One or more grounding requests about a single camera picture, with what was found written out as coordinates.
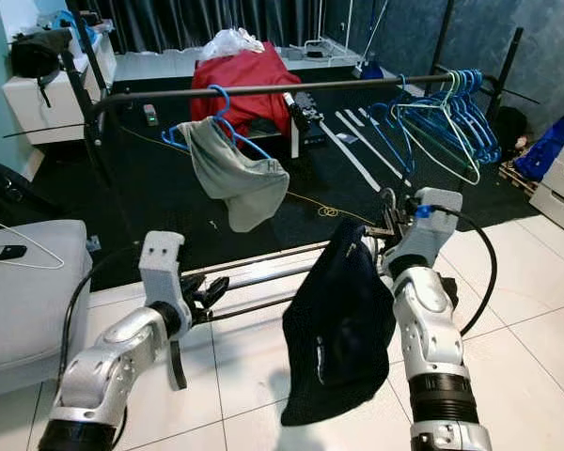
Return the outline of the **navy printed shirt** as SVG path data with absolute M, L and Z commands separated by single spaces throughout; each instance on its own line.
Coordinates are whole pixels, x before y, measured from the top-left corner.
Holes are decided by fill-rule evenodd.
M 364 244 L 343 219 L 283 314 L 290 390 L 279 422 L 329 420 L 373 399 L 388 377 L 394 302 Z

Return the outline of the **white floor slat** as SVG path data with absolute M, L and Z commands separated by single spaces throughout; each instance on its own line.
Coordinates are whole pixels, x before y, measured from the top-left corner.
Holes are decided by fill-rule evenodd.
M 368 147 L 369 150 L 372 151 L 373 154 L 375 154 L 377 156 L 378 159 L 381 160 L 382 163 L 385 164 L 386 167 L 388 167 L 390 169 L 391 172 L 394 173 L 395 177 L 399 178 L 399 180 L 402 181 L 403 184 L 405 184 L 406 186 L 408 186 L 408 188 L 411 188 L 412 184 L 411 181 L 408 181 L 406 179 L 405 176 L 402 175 L 402 173 L 393 166 L 393 164 L 391 164 L 385 157 L 384 155 L 382 155 L 382 153 L 380 153 L 380 151 L 378 151 L 376 149 L 375 146 L 373 146 L 368 139 L 358 130 L 355 128 L 355 126 L 345 117 L 342 115 L 341 112 L 337 111 L 335 112 L 335 116 L 338 117 L 339 120 L 342 121 L 343 124 L 345 124 L 347 126 L 348 129 L 351 130 L 351 132 L 353 132 L 356 136 L 356 138 L 359 139 L 359 141 L 363 142 L 365 146 Z
M 338 137 L 335 136 L 333 132 L 329 129 L 329 126 L 324 123 L 323 120 L 318 121 L 318 126 L 322 132 L 324 132 L 325 136 L 328 137 L 329 141 L 333 143 L 333 145 L 337 146 L 339 150 L 342 151 L 342 154 L 346 156 L 352 166 L 358 171 L 361 178 L 367 182 L 369 188 L 371 188 L 373 193 L 379 193 L 381 191 L 380 184 L 377 183 L 375 178 L 369 173 L 369 171 L 364 167 L 362 163 L 359 162 L 358 159 L 355 158 L 354 154 L 345 146 L 345 143 L 341 141 Z

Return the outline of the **grey beige garment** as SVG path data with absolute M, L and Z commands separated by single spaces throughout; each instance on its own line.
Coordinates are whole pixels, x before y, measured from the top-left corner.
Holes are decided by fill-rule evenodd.
M 242 155 L 214 117 L 176 129 L 189 148 L 201 188 L 226 203 L 231 231 L 246 233 L 273 218 L 290 185 L 290 173 L 277 159 Z

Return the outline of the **wooden pallet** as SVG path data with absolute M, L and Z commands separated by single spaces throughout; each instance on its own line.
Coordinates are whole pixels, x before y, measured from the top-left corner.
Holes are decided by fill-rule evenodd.
M 539 186 L 535 180 L 527 179 L 526 177 L 520 175 L 513 162 L 504 162 L 499 164 L 498 176 L 500 176 L 501 179 L 508 181 L 511 185 L 517 186 L 517 188 L 522 190 L 527 197 L 531 197 L 536 192 L 537 186 Z

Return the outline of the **black metal device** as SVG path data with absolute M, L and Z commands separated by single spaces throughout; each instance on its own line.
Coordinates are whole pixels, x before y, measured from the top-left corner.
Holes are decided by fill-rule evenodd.
M 324 145 L 326 134 L 320 128 L 323 115 L 318 112 L 315 99 L 308 93 L 286 93 L 285 100 L 296 128 L 294 136 L 299 138 L 301 146 Z

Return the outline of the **black clothes rack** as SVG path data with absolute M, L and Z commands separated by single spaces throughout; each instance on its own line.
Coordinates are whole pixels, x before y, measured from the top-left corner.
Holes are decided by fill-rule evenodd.
M 350 79 L 350 81 L 321 82 L 321 83 L 304 83 L 303 85 L 268 85 L 268 86 L 234 86 L 227 87 L 225 90 L 229 96 L 257 96 L 281 93 L 320 93 L 320 91 L 331 90 L 359 90 L 365 87 L 381 87 L 381 86 L 398 86 L 398 85 L 415 85 L 415 83 L 424 83 L 424 85 L 432 85 L 432 83 L 448 82 L 450 74 L 453 72 L 449 66 L 440 63 L 440 55 L 444 51 L 445 42 L 448 35 L 448 28 L 451 18 L 451 12 L 457 0 L 446 0 L 446 9 L 442 14 L 442 22 L 440 30 L 438 30 L 437 41 L 435 43 L 435 55 L 433 56 L 432 66 L 429 74 L 420 74 L 420 76 L 410 78 L 377 78 L 377 79 Z M 513 66 L 515 57 L 517 57 L 519 44 L 525 35 L 525 27 L 515 27 L 509 47 L 505 55 L 504 63 L 502 63 L 500 73 L 497 76 L 492 74 L 484 74 L 481 79 L 492 83 L 492 87 L 484 87 L 483 93 L 492 98 L 488 106 L 488 116 L 495 116 L 498 103 L 502 101 L 502 96 L 511 94 L 519 96 L 517 91 L 510 90 L 509 75 L 511 66 Z M 120 198 L 118 186 L 113 182 L 113 172 L 110 171 L 107 162 L 102 155 L 102 125 L 104 125 L 104 116 L 109 109 L 122 104 L 135 103 L 140 101 L 156 101 L 156 100 L 173 100 L 173 99 L 206 99 L 221 96 L 221 91 L 214 90 L 213 87 L 203 87 L 203 89 L 183 89 L 183 90 L 166 90 L 166 91 L 150 91 L 149 93 L 132 93 L 132 94 L 114 94 L 107 95 L 99 101 L 93 101 L 89 98 L 88 91 L 84 88 L 83 77 L 74 65 L 74 57 L 66 51 L 60 52 L 60 65 L 69 76 L 70 86 L 74 91 L 74 96 L 84 117 L 84 138 L 83 142 L 86 146 L 87 154 L 92 159 L 93 167 L 96 168 L 97 180 L 106 186 L 113 193 L 113 210 L 118 211 L 120 223 L 124 236 L 131 237 L 134 232 L 133 223 L 129 219 L 128 208 L 124 206 L 123 199 Z

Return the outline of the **black floor bag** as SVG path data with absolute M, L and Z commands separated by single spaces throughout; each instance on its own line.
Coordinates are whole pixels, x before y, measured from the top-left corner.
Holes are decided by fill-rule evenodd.
M 517 145 L 517 139 L 526 133 L 528 120 L 518 108 L 501 106 L 496 109 L 490 125 L 492 125 L 498 146 L 501 149 L 510 149 L 514 148 Z

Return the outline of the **grey ottoman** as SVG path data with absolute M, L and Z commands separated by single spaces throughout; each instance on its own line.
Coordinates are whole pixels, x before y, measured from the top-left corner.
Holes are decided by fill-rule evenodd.
M 87 228 L 76 219 L 5 227 L 0 245 L 27 246 L 0 261 L 0 395 L 57 378 L 62 328 L 74 304 L 72 345 L 84 338 L 92 268 Z

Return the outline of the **blue mop head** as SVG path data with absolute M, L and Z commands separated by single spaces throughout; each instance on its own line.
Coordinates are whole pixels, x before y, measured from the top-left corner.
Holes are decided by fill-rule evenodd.
M 353 73 L 359 79 L 384 78 L 384 70 L 377 61 L 360 61 L 354 66 Z

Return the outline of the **black backpack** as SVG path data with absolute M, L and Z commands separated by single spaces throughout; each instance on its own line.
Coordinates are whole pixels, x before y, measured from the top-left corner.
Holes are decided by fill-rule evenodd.
M 20 226 L 46 222 L 58 214 L 58 207 L 34 192 L 19 172 L 0 163 L 0 224 Z

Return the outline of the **red cloth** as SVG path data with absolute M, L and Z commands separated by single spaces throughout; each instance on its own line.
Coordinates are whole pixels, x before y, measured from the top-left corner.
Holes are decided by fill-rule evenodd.
M 200 89 L 210 85 L 221 87 L 234 86 L 276 86 L 299 85 L 301 79 L 288 71 L 274 45 L 263 44 L 263 52 L 256 53 L 244 49 L 239 54 L 214 57 L 196 65 L 192 88 Z M 236 132 L 246 136 L 249 124 L 258 117 L 273 122 L 283 136 L 290 137 L 290 109 L 285 96 L 279 93 L 251 96 L 233 96 L 230 102 L 222 96 L 192 99 L 189 104 L 191 119 L 197 121 L 203 117 L 216 115 L 222 108 L 230 107 L 225 119 L 235 126 Z

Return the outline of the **white low platform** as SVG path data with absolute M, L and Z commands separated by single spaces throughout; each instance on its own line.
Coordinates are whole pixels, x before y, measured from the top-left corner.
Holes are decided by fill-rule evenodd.
M 325 66 L 354 66 L 361 56 L 347 49 L 335 47 L 328 57 L 304 57 L 300 48 L 278 48 L 279 56 L 290 71 L 325 68 Z M 195 73 L 200 48 L 165 49 L 162 53 L 128 53 L 115 56 L 116 82 L 132 79 L 159 79 L 192 77 Z

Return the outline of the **white shelf unit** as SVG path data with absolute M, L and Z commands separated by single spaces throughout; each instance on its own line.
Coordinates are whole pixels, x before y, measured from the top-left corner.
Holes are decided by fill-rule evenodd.
M 75 68 L 85 78 L 86 90 L 93 101 L 101 98 L 101 88 L 87 68 L 88 60 L 72 35 L 68 51 L 75 56 Z M 54 79 L 14 77 L 3 85 L 8 106 L 15 113 L 20 128 L 32 145 L 75 141 L 84 137 L 83 109 L 74 89 L 60 66 Z

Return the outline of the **white plastic bag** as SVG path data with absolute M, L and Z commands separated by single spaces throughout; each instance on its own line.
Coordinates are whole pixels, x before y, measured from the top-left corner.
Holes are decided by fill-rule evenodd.
M 201 49 L 199 61 L 213 60 L 216 57 L 234 56 L 239 52 L 248 51 L 261 53 L 265 49 L 264 43 L 255 35 L 248 33 L 243 27 L 219 30 L 216 35 Z

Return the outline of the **dark curtain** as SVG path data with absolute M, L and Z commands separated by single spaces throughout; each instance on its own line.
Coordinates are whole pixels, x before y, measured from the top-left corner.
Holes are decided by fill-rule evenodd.
M 298 46 L 323 30 L 324 0 L 81 0 L 110 19 L 119 53 L 203 47 L 243 27 L 274 46 Z

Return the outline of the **black handbag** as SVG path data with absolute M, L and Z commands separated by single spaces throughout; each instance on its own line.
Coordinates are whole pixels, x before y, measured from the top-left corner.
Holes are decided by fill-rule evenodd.
M 71 44 L 72 33 L 66 29 L 40 30 L 14 36 L 8 49 L 11 71 L 17 77 L 54 79 L 60 70 L 60 53 Z

